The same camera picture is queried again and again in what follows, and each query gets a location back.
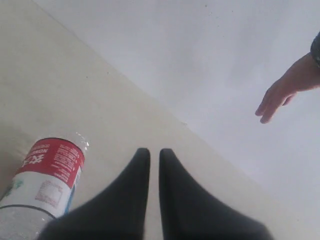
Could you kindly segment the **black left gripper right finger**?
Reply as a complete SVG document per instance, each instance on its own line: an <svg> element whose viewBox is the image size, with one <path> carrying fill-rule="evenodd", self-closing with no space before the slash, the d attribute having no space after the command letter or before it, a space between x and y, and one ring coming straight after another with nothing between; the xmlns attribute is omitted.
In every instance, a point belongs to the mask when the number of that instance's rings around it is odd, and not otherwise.
<svg viewBox="0 0 320 240"><path fill-rule="evenodd" d="M262 223L206 191L169 148L159 153L159 203L165 240L273 239Z"/></svg>

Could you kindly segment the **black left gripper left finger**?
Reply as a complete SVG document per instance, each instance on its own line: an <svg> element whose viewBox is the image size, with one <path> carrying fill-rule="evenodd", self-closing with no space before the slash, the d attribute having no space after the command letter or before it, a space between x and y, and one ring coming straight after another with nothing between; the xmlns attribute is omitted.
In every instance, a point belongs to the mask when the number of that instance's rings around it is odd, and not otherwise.
<svg viewBox="0 0 320 240"><path fill-rule="evenodd" d="M100 194L51 221L40 240L142 240L151 155L139 148L120 175Z"/></svg>

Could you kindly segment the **grey knitted sleeve forearm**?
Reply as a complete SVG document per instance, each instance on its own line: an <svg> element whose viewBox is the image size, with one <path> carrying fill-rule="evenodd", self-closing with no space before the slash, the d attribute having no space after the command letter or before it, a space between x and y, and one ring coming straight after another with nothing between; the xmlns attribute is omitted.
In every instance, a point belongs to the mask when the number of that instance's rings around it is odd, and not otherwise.
<svg viewBox="0 0 320 240"><path fill-rule="evenodd" d="M310 54L315 64L320 67L320 32L315 36L311 43Z"/></svg>

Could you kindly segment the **person's open bare hand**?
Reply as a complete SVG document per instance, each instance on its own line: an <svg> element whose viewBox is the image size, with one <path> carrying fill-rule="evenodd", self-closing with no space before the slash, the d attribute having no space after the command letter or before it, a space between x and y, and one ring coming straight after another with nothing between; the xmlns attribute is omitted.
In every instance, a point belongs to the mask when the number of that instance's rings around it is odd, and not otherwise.
<svg viewBox="0 0 320 240"><path fill-rule="evenodd" d="M299 92L320 87L320 68L312 55L307 53L298 59L271 87L255 111L260 123L268 123L278 108L287 105Z"/></svg>

